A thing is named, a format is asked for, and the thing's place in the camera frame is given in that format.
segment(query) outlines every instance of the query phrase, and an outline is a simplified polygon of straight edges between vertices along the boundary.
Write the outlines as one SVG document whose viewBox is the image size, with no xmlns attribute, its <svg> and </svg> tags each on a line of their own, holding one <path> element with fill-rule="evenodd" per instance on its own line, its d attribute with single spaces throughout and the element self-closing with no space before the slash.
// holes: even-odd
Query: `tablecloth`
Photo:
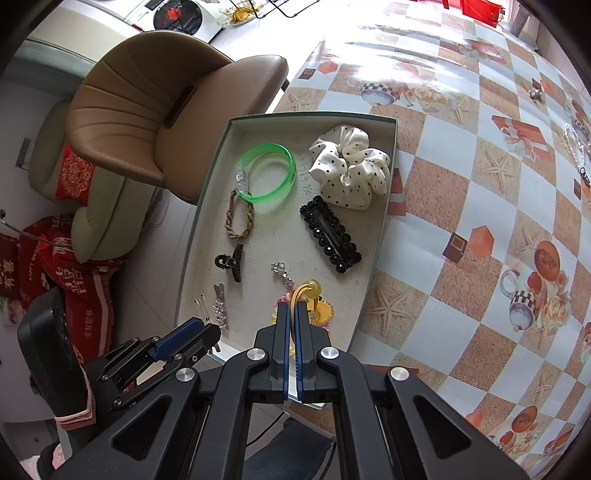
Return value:
<svg viewBox="0 0 591 480">
<path fill-rule="evenodd" d="M 276 108 L 399 120 L 387 229 L 350 351 L 418 368 L 541 478 L 591 403 L 591 192 L 564 134 L 576 118 L 588 135 L 591 105 L 499 30 L 412 2 L 370 7 L 318 45 Z"/>
</svg>

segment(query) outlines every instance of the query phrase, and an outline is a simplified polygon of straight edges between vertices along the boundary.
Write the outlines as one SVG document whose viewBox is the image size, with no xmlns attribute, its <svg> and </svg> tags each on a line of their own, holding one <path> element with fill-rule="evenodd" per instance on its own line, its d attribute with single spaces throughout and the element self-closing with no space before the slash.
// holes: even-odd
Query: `hair accessory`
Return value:
<svg viewBox="0 0 591 480">
<path fill-rule="evenodd" d="M 224 332 L 228 331 L 228 314 L 226 312 L 226 296 L 224 294 L 223 283 L 217 283 L 213 286 L 216 292 L 216 299 L 213 301 L 213 311 L 216 314 L 217 323 Z"/>
<path fill-rule="evenodd" d="M 232 270 L 232 275 L 236 283 L 240 283 L 241 281 L 240 260 L 242 259 L 243 248 L 244 244 L 237 244 L 231 257 L 222 254 L 218 255 L 214 261 L 216 267 L 223 268 L 224 270 Z"/>
<path fill-rule="evenodd" d="M 294 281 L 287 275 L 287 272 L 285 271 L 285 264 L 283 262 L 272 263 L 271 271 L 281 277 L 281 281 L 283 282 L 283 286 L 285 288 L 291 290 L 294 287 Z"/>
<path fill-rule="evenodd" d="M 308 310 L 308 319 L 312 325 L 327 328 L 335 313 L 333 306 L 320 296 L 322 286 L 317 280 L 308 280 L 297 287 L 290 300 L 291 321 L 293 322 L 296 303 L 305 300 Z"/>
<path fill-rule="evenodd" d="M 337 272 L 345 273 L 348 268 L 361 262 L 357 245 L 351 241 L 345 227 L 320 195 L 302 206 L 300 213 Z"/>
<path fill-rule="evenodd" d="M 253 196 L 249 192 L 248 177 L 253 166 L 270 157 L 282 158 L 287 165 L 287 174 L 280 185 L 264 193 L 263 195 Z M 291 190 L 296 181 L 296 162 L 289 150 L 276 143 L 265 143 L 251 148 L 240 159 L 236 168 L 236 191 L 247 202 L 263 202 L 283 197 Z"/>
<path fill-rule="evenodd" d="M 252 202 L 246 201 L 246 227 L 242 233 L 236 233 L 232 228 L 232 221 L 234 220 L 234 204 L 236 201 L 236 190 L 232 190 L 230 194 L 230 205 L 228 206 L 228 211 L 226 212 L 226 232 L 232 240 L 242 240 L 250 235 L 252 227 L 254 225 L 255 220 L 255 207 Z"/>
<path fill-rule="evenodd" d="M 338 125 L 318 137 L 310 153 L 314 159 L 310 175 L 320 183 L 320 195 L 326 202 L 365 210 L 372 192 L 388 193 L 390 157 L 370 148 L 363 130 Z"/>
<path fill-rule="evenodd" d="M 207 308 L 207 299 L 205 298 L 205 295 L 203 293 L 201 294 L 201 302 L 199 302 L 198 299 L 195 299 L 195 303 L 197 304 L 197 308 L 199 309 L 199 313 L 201 314 L 203 323 L 212 323 L 209 317 L 209 308 Z M 216 343 L 213 347 L 216 349 L 216 352 L 218 353 L 222 351 L 222 349 L 219 346 L 219 343 Z"/>
</svg>

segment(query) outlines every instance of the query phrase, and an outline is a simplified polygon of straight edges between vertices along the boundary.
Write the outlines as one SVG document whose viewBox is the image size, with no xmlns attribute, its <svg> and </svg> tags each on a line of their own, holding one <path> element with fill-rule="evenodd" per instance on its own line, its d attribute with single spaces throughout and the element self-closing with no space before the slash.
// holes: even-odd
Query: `white scrunchie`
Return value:
<svg viewBox="0 0 591 480">
<path fill-rule="evenodd" d="M 385 195 L 390 178 L 390 157 L 369 148 L 369 137 L 351 125 L 339 125 L 318 137 L 310 147 L 314 164 L 310 175 L 320 183 L 327 203 L 365 210 L 372 190 Z"/>
</svg>

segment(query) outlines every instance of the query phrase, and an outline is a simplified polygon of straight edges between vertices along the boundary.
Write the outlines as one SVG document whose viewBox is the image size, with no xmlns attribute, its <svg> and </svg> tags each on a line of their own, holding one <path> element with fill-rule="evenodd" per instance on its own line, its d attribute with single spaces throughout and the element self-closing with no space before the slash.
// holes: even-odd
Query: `black hair clip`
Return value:
<svg viewBox="0 0 591 480">
<path fill-rule="evenodd" d="M 234 249 L 234 253 L 230 257 L 229 255 L 218 255 L 214 261 L 216 267 L 223 268 L 224 270 L 232 270 L 234 281 L 240 283 L 240 260 L 242 259 L 242 249 L 244 244 L 237 244 Z"/>
<path fill-rule="evenodd" d="M 336 266 L 337 272 L 345 273 L 348 268 L 361 262 L 357 245 L 351 241 L 345 227 L 320 195 L 300 207 L 300 213 L 329 257 L 330 263 Z"/>
</svg>

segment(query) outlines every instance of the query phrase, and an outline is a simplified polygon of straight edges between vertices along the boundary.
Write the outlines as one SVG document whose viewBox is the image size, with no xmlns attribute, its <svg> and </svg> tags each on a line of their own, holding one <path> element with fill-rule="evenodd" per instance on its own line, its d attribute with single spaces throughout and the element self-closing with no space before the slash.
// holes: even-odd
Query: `tray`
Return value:
<svg viewBox="0 0 591 480">
<path fill-rule="evenodd" d="M 335 307 L 330 323 L 333 346 L 347 350 L 357 325 L 374 271 L 384 231 L 388 195 L 372 196 L 365 211 L 331 205 L 363 256 L 361 263 L 344 274 L 335 271 L 316 238 L 300 216 L 299 208 L 319 193 L 319 184 L 309 175 L 313 160 L 308 151 L 316 138 L 336 125 L 350 124 L 366 131 L 370 147 L 379 148 L 394 159 L 396 120 L 392 118 L 334 112 L 297 112 L 252 115 L 230 120 L 210 166 L 206 187 L 197 205 L 189 247 L 183 266 L 182 287 L 177 306 L 177 325 L 192 316 L 200 316 L 194 299 L 203 293 L 213 317 L 213 285 L 223 283 L 226 290 L 228 332 L 222 335 L 222 351 L 213 356 L 225 362 L 232 355 L 252 346 L 256 331 L 271 323 L 275 302 L 286 290 L 271 272 L 272 262 L 284 262 L 296 286 L 309 278 L 322 285 L 322 296 Z M 279 143 L 290 150 L 297 166 L 297 180 L 279 203 L 255 204 L 255 225 L 246 239 L 228 237 L 224 224 L 229 196 L 235 184 L 235 168 L 241 155 L 250 148 L 267 142 Z M 251 193 L 260 188 L 256 182 L 271 182 L 285 176 L 285 169 L 265 168 L 263 175 L 253 176 Z M 238 201 L 234 230 L 243 230 L 245 203 Z M 219 254 L 232 255 L 237 243 L 244 243 L 242 282 L 235 283 L 230 270 L 214 265 Z M 295 392 L 290 379 L 290 395 Z"/>
</svg>

